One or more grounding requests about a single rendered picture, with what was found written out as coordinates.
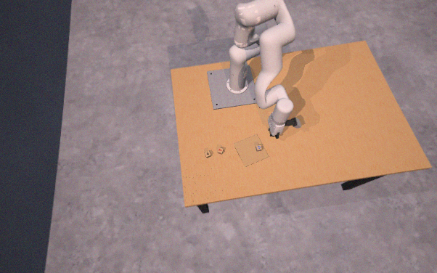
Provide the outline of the tan flat mat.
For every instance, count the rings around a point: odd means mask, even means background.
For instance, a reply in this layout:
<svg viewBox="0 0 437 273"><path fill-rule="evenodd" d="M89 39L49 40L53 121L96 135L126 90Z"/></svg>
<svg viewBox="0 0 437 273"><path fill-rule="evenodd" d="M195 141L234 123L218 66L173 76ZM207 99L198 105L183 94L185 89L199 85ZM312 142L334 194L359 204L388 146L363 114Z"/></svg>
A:
<svg viewBox="0 0 437 273"><path fill-rule="evenodd" d="M256 145L261 145L262 150L256 152ZM268 158L268 154L258 138L258 135L251 136L240 142L234 143L234 146L242 160L244 167Z"/></svg>

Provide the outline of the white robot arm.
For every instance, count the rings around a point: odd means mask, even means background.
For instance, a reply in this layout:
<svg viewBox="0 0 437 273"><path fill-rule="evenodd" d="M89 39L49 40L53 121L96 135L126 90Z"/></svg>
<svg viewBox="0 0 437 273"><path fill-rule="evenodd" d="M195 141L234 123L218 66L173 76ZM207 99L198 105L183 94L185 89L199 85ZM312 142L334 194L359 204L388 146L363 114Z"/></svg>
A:
<svg viewBox="0 0 437 273"><path fill-rule="evenodd" d="M282 70L282 48L292 43L296 37L295 26L284 0L240 3L235 8L234 16L234 45L229 49L230 83L228 79L226 87L233 94L245 92L248 87L247 61L261 55L261 72L254 86L257 105L266 109L276 104L271 120L277 125L300 128L299 119L288 120L293 111L293 102L284 86L277 84L267 89ZM273 18L276 25L268 29L266 22Z"/></svg>

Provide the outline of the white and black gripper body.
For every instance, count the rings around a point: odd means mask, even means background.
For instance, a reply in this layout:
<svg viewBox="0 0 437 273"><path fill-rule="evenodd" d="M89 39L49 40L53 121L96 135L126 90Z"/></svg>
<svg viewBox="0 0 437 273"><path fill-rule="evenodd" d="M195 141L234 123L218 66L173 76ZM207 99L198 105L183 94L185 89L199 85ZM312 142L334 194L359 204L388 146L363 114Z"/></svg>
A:
<svg viewBox="0 0 437 273"><path fill-rule="evenodd" d="M271 113L271 114L272 114L272 113ZM282 124L282 125L277 125L277 124L275 124L275 123L271 120L271 114L270 114L270 116L269 116L269 118L268 118L268 124L269 124L269 128L270 128L271 135L272 135L272 136L275 136L278 132L279 132L280 134L282 133L282 131L283 131L284 127L285 127L285 124Z"/></svg>

